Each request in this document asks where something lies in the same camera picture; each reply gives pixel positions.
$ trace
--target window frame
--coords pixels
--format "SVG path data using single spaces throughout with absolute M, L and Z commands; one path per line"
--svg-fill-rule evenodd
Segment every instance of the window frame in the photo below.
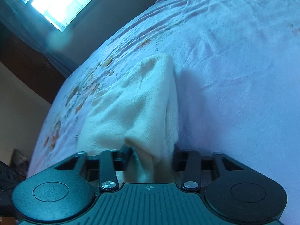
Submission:
M 88 14 L 93 7 L 98 3 L 97 0 L 91 0 L 75 17 L 74 19 L 65 27 L 63 31 L 60 31 L 58 28 L 56 28 L 49 20 L 45 18 L 43 14 L 40 14 L 32 5 L 33 0 L 28 0 L 27 3 L 25 3 L 23 0 L 18 0 L 20 4 L 22 4 L 24 7 L 26 7 L 28 10 L 32 11 L 34 10 L 34 15 L 38 16 L 39 19 L 43 19 L 46 21 L 47 25 L 51 27 L 52 31 L 59 31 L 60 33 L 64 33 L 66 30 L 71 30 L 76 27 L 78 23 L 85 17 L 86 14 Z

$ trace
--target folded cloth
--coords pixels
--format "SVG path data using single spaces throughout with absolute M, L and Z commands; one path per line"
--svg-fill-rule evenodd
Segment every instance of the folded cloth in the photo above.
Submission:
M 77 150 L 98 155 L 126 144 L 135 158 L 117 172 L 122 182 L 174 182 L 172 153 L 178 140 L 178 104 L 173 58 L 154 55 L 95 94 Z

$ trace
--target brown wooden cabinet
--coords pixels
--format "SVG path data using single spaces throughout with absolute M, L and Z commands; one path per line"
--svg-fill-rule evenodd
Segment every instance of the brown wooden cabinet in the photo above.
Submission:
M 37 52 L 0 23 L 0 61 L 24 84 L 53 103 L 65 77 Z

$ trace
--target ribbed black surface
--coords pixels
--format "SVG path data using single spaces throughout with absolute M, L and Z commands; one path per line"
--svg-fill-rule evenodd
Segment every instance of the ribbed black surface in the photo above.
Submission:
M 124 184 L 100 195 L 96 204 L 68 225 L 230 225 L 212 214 L 199 195 L 175 184 Z M 275 221 L 269 225 L 279 225 Z

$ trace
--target curtain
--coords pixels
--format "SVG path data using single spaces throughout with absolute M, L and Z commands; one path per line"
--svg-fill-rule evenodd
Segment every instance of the curtain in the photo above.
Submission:
M 30 4 L 19 0 L 0 0 L 0 22 L 36 51 L 42 53 L 64 76 L 68 77 L 78 67 L 71 59 L 55 52 L 47 44 L 47 35 L 53 30 L 46 19 Z

